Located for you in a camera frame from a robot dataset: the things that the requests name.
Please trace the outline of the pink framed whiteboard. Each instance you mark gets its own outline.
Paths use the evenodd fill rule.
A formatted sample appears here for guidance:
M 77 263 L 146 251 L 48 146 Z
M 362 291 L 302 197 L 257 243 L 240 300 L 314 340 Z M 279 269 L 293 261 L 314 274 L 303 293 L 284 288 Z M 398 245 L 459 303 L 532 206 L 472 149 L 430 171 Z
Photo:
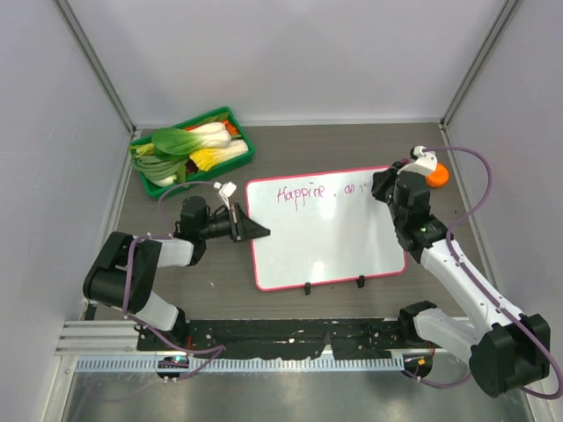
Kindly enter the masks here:
M 406 254 L 386 204 L 371 195 L 384 167 L 254 179 L 248 216 L 269 229 L 251 242 L 264 292 L 400 274 Z

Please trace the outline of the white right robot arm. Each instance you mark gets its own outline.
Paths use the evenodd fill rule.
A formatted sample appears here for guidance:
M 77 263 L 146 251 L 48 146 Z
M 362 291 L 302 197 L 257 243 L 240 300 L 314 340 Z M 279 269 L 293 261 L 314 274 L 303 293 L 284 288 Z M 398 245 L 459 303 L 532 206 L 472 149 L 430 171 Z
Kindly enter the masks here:
M 371 194 L 391 213 L 398 244 L 433 274 L 468 316 L 464 324 L 430 302 L 399 312 L 398 339 L 409 347 L 440 346 L 469 368 L 490 397 L 550 374 L 549 324 L 527 316 L 489 283 L 430 210 L 430 189 L 411 164 L 396 162 L 372 176 Z

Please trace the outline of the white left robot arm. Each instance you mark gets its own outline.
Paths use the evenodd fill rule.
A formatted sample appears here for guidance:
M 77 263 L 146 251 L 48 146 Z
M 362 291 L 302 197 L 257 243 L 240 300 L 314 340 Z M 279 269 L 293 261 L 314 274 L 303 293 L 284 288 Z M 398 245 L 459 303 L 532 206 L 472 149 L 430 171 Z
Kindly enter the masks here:
M 157 329 L 157 341 L 176 351 L 186 343 L 186 316 L 154 292 L 157 269 L 198 264 L 209 239 L 228 237 L 240 243 L 270 234 L 237 203 L 212 211 L 201 196 L 190 196 L 182 203 L 172 235 L 112 232 L 84 279 L 83 294 Z

